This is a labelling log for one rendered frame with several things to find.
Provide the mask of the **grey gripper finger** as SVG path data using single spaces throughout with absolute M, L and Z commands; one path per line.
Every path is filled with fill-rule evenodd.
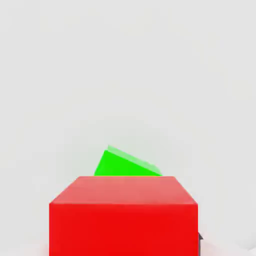
M 198 256 L 218 256 L 216 245 L 198 234 Z

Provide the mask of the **small red cube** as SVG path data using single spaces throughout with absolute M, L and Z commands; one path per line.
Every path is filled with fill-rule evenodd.
M 198 204 L 172 176 L 81 176 L 49 204 L 49 256 L 199 256 Z

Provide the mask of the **small green cube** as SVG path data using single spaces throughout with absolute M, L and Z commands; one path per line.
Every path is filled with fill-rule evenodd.
M 155 165 L 109 145 L 94 176 L 162 176 L 162 173 Z

